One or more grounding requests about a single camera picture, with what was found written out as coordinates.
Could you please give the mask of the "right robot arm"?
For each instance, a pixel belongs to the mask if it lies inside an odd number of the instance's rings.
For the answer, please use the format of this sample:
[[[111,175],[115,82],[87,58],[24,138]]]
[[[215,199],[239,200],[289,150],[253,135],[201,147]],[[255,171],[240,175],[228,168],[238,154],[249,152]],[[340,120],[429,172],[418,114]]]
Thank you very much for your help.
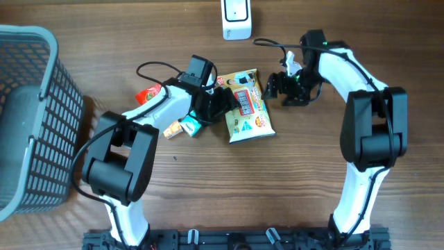
[[[286,106],[306,106],[314,86],[331,84],[346,102],[340,134],[347,162],[338,206],[319,242],[330,249],[362,248],[373,237],[370,215],[377,193],[397,158],[407,151],[407,93],[374,78],[343,41],[303,36],[295,73],[272,74],[264,99],[285,94]]]

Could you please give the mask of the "green tissue pack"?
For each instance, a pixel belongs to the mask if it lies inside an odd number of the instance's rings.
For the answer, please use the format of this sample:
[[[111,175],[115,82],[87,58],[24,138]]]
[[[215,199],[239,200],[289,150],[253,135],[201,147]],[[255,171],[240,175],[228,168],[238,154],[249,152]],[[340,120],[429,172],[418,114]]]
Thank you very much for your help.
[[[199,130],[202,128],[202,125],[196,119],[189,115],[183,118],[179,122],[179,125],[190,137],[195,136],[197,132],[199,132]]]

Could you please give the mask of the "yellow wet wipes pack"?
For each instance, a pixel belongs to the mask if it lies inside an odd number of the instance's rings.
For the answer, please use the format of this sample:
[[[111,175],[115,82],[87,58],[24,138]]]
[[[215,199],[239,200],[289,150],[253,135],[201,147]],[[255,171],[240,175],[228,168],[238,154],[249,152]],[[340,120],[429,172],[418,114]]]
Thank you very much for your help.
[[[219,87],[230,88],[241,105],[225,114],[230,144],[275,135],[256,69],[222,75],[217,82]]]

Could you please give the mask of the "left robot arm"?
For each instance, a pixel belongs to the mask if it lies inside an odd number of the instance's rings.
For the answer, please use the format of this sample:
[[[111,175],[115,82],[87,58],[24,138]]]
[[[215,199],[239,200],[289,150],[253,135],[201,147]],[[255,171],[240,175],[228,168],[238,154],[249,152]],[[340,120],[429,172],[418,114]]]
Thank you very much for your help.
[[[161,86],[143,106],[121,115],[105,112],[93,138],[81,148],[87,153],[82,180],[112,222],[96,241],[87,234],[85,249],[149,249],[150,225],[140,199],[151,179],[159,135],[190,112],[211,123],[240,106],[232,90],[218,87],[209,93],[199,80],[170,78]]]

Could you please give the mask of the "red snack bag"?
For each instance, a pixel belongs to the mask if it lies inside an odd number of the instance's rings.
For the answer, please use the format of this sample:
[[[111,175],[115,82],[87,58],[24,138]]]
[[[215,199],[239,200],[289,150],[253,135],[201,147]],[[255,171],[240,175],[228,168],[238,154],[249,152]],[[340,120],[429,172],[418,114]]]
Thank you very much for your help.
[[[145,90],[137,93],[135,99],[140,105],[144,105],[146,102],[150,101],[153,97],[157,96],[162,89],[162,86],[156,83],[154,86],[148,87]]]

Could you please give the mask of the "orange tissue pack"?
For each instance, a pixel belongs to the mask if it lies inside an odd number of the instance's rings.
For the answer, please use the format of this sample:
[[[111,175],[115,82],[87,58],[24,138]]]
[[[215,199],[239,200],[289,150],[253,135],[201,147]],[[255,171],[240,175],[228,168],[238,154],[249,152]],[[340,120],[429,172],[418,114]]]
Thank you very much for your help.
[[[172,123],[164,132],[163,135],[167,139],[171,139],[172,137],[183,132],[183,128],[180,125],[179,121],[175,121]]]

